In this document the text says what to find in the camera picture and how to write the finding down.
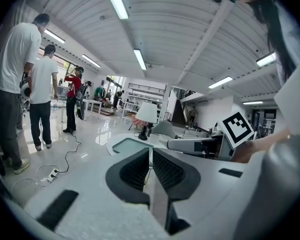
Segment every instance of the ceiling light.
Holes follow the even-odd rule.
[[[210,89],[216,88],[217,86],[223,85],[229,81],[233,80],[230,76],[226,77],[225,79],[220,80],[219,82],[216,82],[209,86]]]
[[[243,105],[254,105],[254,104],[263,104],[262,101],[251,101],[251,102],[244,102]]]
[[[142,57],[142,53],[139,49],[134,49],[134,54],[136,56],[136,58],[138,59],[138,62],[140,64],[140,67],[142,70],[147,70],[147,67],[146,67],[146,64],[145,64],[145,61],[144,61],[144,58]]]
[[[129,18],[125,5],[122,0],[110,0],[120,20]]]
[[[90,59],[88,56],[86,56],[86,55],[81,55],[83,58],[85,58],[88,62],[91,62],[93,65],[95,65],[95,66],[97,66],[98,68],[101,68],[101,66],[98,64],[98,63],[96,63],[96,62],[94,62],[92,59]]]
[[[53,37],[54,39],[58,40],[61,44],[65,43],[65,40],[63,40],[61,37],[57,36],[56,34],[52,33],[50,30],[46,29],[44,33],[48,34],[49,36]]]
[[[262,67],[264,65],[267,65],[271,62],[274,62],[276,60],[276,54],[273,52],[263,58],[260,58],[256,61],[259,67]]]

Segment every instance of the hand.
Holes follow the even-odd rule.
[[[243,164],[248,163],[251,156],[257,151],[258,149],[253,140],[245,141],[244,143],[240,144],[236,148],[234,152],[234,156],[231,159],[231,162],[237,162]]]

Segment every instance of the ceiling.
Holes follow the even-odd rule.
[[[256,64],[269,48],[266,28],[248,5],[211,0],[123,2],[127,20],[119,20],[110,0],[27,0],[26,4],[37,13],[48,13],[49,30],[66,41],[60,47],[78,60],[86,54],[99,63],[101,68],[89,69],[100,75],[170,83],[209,98],[235,94],[254,100],[280,89],[276,67],[260,69]],[[133,49],[141,50],[146,71]],[[209,90],[209,85],[227,76],[234,84]]]

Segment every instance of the white lamp shade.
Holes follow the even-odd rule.
[[[157,122],[157,105],[144,101],[135,116],[136,119],[148,123]]]

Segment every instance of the red shirt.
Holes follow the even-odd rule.
[[[77,92],[77,90],[79,89],[80,85],[81,85],[81,79],[76,76],[76,77],[72,77],[72,76],[66,76],[64,78],[65,81],[68,81],[68,82],[72,82],[71,84],[71,88],[70,90],[68,91],[68,94],[67,96],[68,97],[74,97],[75,96],[75,93]]]

